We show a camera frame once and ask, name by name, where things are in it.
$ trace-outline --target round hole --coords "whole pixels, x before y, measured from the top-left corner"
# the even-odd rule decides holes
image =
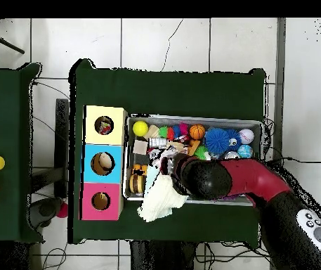
[[[107,135],[114,129],[114,122],[108,116],[101,116],[94,123],[94,127],[98,134]]]
[[[97,175],[109,175],[114,169],[115,161],[108,152],[96,153],[91,159],[91,169]]]
[[[97,210],[105,210],[110,205],[110,197],[107,193],[96,193],[91,199],[91,204]]]

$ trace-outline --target blue spiky ball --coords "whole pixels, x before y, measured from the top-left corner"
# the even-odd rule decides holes
[[[205,146],[208,151],[215,154],[222,154],[229,147],[229,135],[227,131],[219,128],[210,128],[205,133]]]
[[[240,134],[234,129],[227,129],[226,132],[229,135],[229,151],[237,151],[242,144],[242,138]]]

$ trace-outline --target metal stand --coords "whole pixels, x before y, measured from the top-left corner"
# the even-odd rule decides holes
[[[49,224],[58,213],[61,198],[67,197],[67,156],[69,148],[69,101],[57,99],[55,108],[54,168],[45,169],[32,175],[32,193],[54,183],[54,196],[36,201],[30,205],[30,221],[36,229]]]
[[[12,45],[11,43],[7,42],[6,40],[2,39],[0,37],[0,43],[3,44],[4,46],[7,46],[8,48],[11,48],[21,54],[24,54],[25,52],[22,49],[19,49],[17,46]]]

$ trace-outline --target green table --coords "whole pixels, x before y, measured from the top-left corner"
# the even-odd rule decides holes
[[[236,240],[256,247],[258,219],[253,207],[184,204],[171,216],[146,223],[136,211],[140,203],[126,201],[119,221],[80,221],[81,130],[84,105],[122,107],[128,113],[262,121],[265,77],[261,69],[249,74],[97,70],[90,60],[78,60],[70,70],[70,135],[75,131],[75,140],[70,141],[70,180],[75,183],[69,185],[70,193],[74,191],[69,241]]]
[[[41,241],[27,220],[32,166],[29,87],[39,69],[35,63],[19,70],[0,69],[0,156],[6,161],[0,171],[0,240]]]

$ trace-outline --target white cloth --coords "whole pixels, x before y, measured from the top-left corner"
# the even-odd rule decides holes
[[[154,221],[171,215],[171,208],[180,208],[188,198],[173,189],[173,181],[169,175],[159,173],[154,185],[145,195],[143,204],[138,208],[138,214],[146,222]]]

